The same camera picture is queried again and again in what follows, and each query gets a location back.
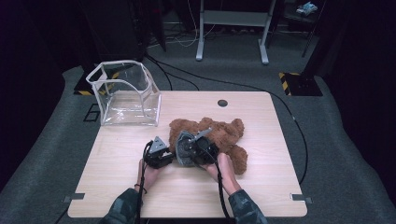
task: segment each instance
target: sleeve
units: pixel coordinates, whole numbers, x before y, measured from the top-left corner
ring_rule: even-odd
[[[134,224],[138,192],[125,190],[111,205],[108,213],[99,221],[100,224]]]
[[[240,189],[228,198],[236,223],[264,223],[267,224],[262,210],[250,199],[248,194]]]

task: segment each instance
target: brown teddy bear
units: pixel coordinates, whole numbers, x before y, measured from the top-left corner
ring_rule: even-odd
[[[200,122],[174,119],[169,127],[171,128],[169,133],[170,152],[175,153],[176,141],[181,131],[196,135],[210,127],[212,131],[206,137],[219,148],[219,152],[224,152],[230,156],[235,174],[241,175],[246,171],[248,154],[236,144],[244,135],[245,126],[241,119],[234,119],[231,123],[214,121],[210,118],[202,118]]]

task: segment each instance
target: transparent acrylic bin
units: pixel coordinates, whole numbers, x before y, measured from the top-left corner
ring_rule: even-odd
[[[142,63],[103,62],[86,80],[99,104],[102,125],[158,125],[161,92]]]

